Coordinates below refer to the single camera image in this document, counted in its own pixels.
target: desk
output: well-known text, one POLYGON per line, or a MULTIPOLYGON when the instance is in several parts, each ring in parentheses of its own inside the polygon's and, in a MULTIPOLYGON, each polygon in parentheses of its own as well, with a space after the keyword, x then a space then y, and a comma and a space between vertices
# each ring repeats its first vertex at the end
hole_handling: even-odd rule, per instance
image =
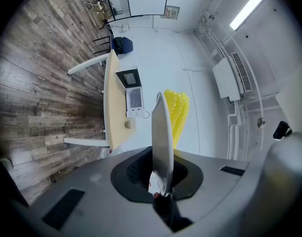
POLYGON ((112 150, 119 147, 136 131, 134 118, 126 117, 126 92, 118 82, 115 71, 119 68, 119 60, 114 50, 88 61, 85 61, 68 70, 71 75, 81 69, 106 60, 104 75, 104 91, 102 91, 104 104, 105 140, 64 138, 65 143, 110 147, 112 150), (125 122, 130 121, 130 128, 125 122))

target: microwave window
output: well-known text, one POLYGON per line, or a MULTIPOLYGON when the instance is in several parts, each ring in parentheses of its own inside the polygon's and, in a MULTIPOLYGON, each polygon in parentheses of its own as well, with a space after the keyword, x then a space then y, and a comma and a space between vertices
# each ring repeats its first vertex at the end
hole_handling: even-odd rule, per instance
POLYGON ((137 84, 135 76, 133 73, 128 73, 123 75, 127 85, 137 84))
POLYGON ((132 89, 129 91, 130 108, 142 107, 140 89, 132 89))

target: wooden desk top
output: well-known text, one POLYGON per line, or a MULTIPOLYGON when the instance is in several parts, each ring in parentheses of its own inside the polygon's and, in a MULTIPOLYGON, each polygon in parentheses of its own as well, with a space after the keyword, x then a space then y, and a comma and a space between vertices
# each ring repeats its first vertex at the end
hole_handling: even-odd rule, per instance
POLYGON ((107 124, 108 135, 106 139, 114 150, 136 132, 136 120, 126 117, 126 91, 115 74, 119 68, 119 60, 114 50, 111 50, 106 62, 104 78, 104 100, 106 100, 104 114, 107 114, 105 124, 107 124), (128 120, 130 120, 130 129, 125 127, 125 122, 128 120))

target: chair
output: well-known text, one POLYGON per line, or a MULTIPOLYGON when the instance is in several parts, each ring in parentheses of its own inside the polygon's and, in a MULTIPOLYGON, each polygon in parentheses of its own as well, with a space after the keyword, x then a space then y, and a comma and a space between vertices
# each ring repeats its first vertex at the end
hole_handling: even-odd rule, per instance
POLYGON ((102 37, 102 38, 99 38, 99 39, 95 39, 95 40, 93 40, 93 42, 98 41, 98 40, 107 39, 107 38, 109 38, 109 41, 104 42, 100 45, 104 45, 104 44, 109 43, 110 44, 109 48, 101 50, 101 51, 94 52, 94 54, 105 52, 105 51, 107 51, 109 53, 113 49, 115 51, 115 53, 117 55, 119 55, 119 54, 130 53, 133 50, 132 41, 130 39, 126 38, 126 37, 121 37, 121 42, 123 44, 123 50, 122 51, 119 51, 119 48, 117 47, 117 44, 115 44, 115 42, 114 42, 115 38, 114 38, 113 35, 110 35, 110 36, 107 36, 107 37, 102 37))

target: fluorescent light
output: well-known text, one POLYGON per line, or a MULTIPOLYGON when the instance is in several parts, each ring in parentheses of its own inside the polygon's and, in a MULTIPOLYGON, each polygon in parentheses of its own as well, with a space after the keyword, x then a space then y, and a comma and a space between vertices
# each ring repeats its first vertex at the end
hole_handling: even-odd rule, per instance
POLYGON ((253 12, 253 10, 256 8, 256 6, 259 5, 261 1, 262 0, 249 0, 244 8, 240 11, 240 13, 236 16, 236 18, 232 21, 230 26, 234 30, 237 30, 242 22, 253 12))

